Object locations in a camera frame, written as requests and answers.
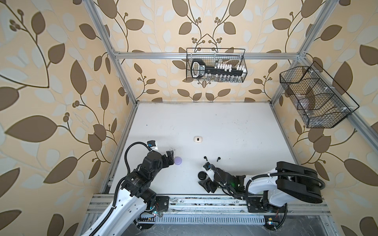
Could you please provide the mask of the cream earbud charging case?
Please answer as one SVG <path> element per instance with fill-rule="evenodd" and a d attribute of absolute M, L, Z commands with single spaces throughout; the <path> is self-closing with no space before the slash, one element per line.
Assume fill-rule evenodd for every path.
<path fill-rule="evenodd" d="M 194 137 L 194 142 L 201 143 L 202 141 L 203 141 L 203 138 L 201 136 L 195 136 Z"/>

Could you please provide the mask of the black round charging case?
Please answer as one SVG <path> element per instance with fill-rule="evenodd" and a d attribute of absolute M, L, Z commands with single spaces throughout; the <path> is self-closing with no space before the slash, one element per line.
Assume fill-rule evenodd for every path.
<path fill-rule="evenodd" d="M 198 179 L 201 181 L 207 178 L 207 174 L 204 171 L 199 172 L 197 176 L 198 176 Z"/>

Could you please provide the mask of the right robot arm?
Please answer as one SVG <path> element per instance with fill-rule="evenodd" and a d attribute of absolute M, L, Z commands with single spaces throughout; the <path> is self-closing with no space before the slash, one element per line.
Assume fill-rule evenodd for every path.
<path fill-rule="evenodd" d="M 208 193 L 220 189 L 224 194 L 266 212 L 300 200 L 310 204 L 323 202 L 325 183 L 317 171 L 280 161 L 276 168 L 256 176 L 233 176 L 206 162 L 198 173 L 199 185 Z"/>

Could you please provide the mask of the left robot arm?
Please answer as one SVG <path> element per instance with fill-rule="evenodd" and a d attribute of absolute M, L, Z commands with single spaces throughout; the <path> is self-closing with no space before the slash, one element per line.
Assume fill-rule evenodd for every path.
<path fill-rule="evenodd" d="M 142 145 L 148 153 L 134 170 L 128 162 L 128 153 L 135 145 Z M 158 152 L 154 140 L 134 142 L 125 151 L 127 174 L 116 185 L 113 201 L 105 212 L 83 234 L 85 236 L 120 236 L 137 218 L 156 205 L 156 192 L 150 186 L 157 174 L 174 164 L 174 151 Z"/>

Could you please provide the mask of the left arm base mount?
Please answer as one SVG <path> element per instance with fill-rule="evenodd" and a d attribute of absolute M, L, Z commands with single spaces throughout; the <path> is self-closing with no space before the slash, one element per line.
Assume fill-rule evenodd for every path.
<path fill-rule="evenodd" d="M 163 213 L 168 211 L 169 196 L 157 196 L 154 205 L 147 207 L 135 221 L 135 225 L 139 230 L 151 228 L 158 219 L 163 217 Z"/>

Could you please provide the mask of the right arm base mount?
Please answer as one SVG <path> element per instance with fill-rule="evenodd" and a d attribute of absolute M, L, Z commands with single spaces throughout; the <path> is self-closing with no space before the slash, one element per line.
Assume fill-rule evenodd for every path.
<path fill-rule="evenodd" d="M 272 215 L 264 215 L 264 228 L 271 232 L 278 231 L 284 224 L 288 206 L 284 204 L 277 207 L 268 202 L 267 197 L 249 197 L 246 200 L 248 213 L 272 213 Z"/>

